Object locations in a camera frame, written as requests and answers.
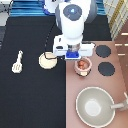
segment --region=tabletop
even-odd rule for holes
[[[77,95],[86,87],[100,87],[106,90],[114,99],[115,103],[125,100],[125,83],[115,47],[112,41],[94,41],[96,47],[106,45],[111,49],[111,55],[106,58],[99,57],[94,48],[93,56],[89,57],[92,61],[92,69],[85,78],[75,73],[74,62],[66,62],[66,128],[90,128],[84,124],[77,115],[75,102]],[[101,62],[110,62],[115,73],[112,76],[103,76],[98,71],[98,65]],[[120,112],[116,110],[116,115],[110,125],[106,128],[127,128],[128,111]]]

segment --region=white bowl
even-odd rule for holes
[[[115,116],[112,97],[99,87],[83,89],[76,99],[76,111],[80,119],[91,127],[105,127]]]

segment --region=bowl rim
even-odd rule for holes
[[[114,119],[114,117],[115,117],[115,109],[113,109],[113,115],[112,115],[111,119],[110,119],[106,124],[100,125],[100,126],[96,126],[96,125],[91,125],[91,124],[89,124],[88,122],[86,122],[86,121],[81,117],[81,115],[80,115],[80,113],[79,113],[79,110],[78,110],[78,99],[79,99],[79,97],[81,96],[81,94],[82,94],[83,92],[85,92],[86,90],[89,90],[89,89],[98,89],[98,90],[103,91],[104,93],[106,93],[106,94],[108,95],[108,97],[110,98],[110,100],[111,100],[112,103],[114,104],[113,98],[112,98],[111,95],[110,95],[107,91],[105,91],[104,89],[102,89],[102,88],[100,88],[100,87],[87,87],[87,88],[83,89],[83,90],[78,94],[78,96],[77,96],[77,98],[76,98],[76,111],[77,111],[77,114],[78,114],[79,118],[80,118],[85,124],[87,124],[88,126],[91,126],[91,127],[94,127],[94,128],[96,128],[96,127],[98,127],[98,128],[106,127],[107,125],[109,125],[109,124],[113,121],[113,119]]]

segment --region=ceramic bowl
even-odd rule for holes
[[[91,67],[92,67],[92,62],[87,57],[84,57],[81,60],[85,61],[89,66],[88,66],[88,68],[86,68],[84,70],[83,69],[80,69],[78,67],[78,61],[75,61],[75,65],[74,65],[75,72],[77,74],[81,75],[81,76],[87,76],[90,73],[90,70],[91,70]]]
[[[115,116],[112,97],[99,87],[88,87],[82,90],[76,99],[76,111],[80,119],[94,128],[109,125]]]

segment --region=kitchen utensil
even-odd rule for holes
[[[23,52],[20,50],[17,58],[17,62],[13,64],[12,66],[12,71],[14,73],[20,73],[22,71],[22,64],[21,64],[21,59],[22,59]]]

